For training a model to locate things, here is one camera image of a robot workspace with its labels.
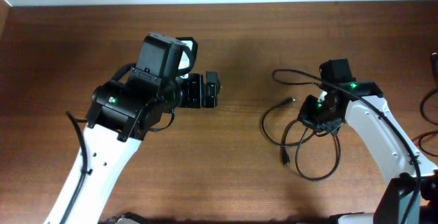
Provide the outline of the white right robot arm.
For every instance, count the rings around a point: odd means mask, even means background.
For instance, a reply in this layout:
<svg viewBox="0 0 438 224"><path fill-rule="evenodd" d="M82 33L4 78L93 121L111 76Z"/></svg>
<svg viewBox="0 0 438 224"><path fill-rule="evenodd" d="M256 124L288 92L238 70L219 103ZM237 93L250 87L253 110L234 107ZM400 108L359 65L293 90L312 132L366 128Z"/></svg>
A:
<svg viewBox="0 0 438 224"><path fill-rule="evenodd" d="M374 82L357 82L346 59L320 65L323 93L309 95L298 120L315 132L353 128L387 185L373 213L340 214L334 223L436 223L437 165L411 141Z"/></svg>

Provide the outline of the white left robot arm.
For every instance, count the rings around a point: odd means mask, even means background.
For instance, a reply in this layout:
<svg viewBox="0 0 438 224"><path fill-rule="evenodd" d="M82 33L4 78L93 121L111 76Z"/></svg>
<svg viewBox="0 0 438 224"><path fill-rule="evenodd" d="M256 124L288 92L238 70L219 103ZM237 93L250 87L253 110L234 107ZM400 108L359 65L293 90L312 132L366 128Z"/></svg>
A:
<svg viewBox="0 0 438 224"><path fill-rule="evenodd" d="M98 223L124 167L163 114L176 108L215 108L216 72L193 73L193 37L149 33L137 62L118 69L98 86L83 122L72 114L80 149L46 223Z"/></svg>

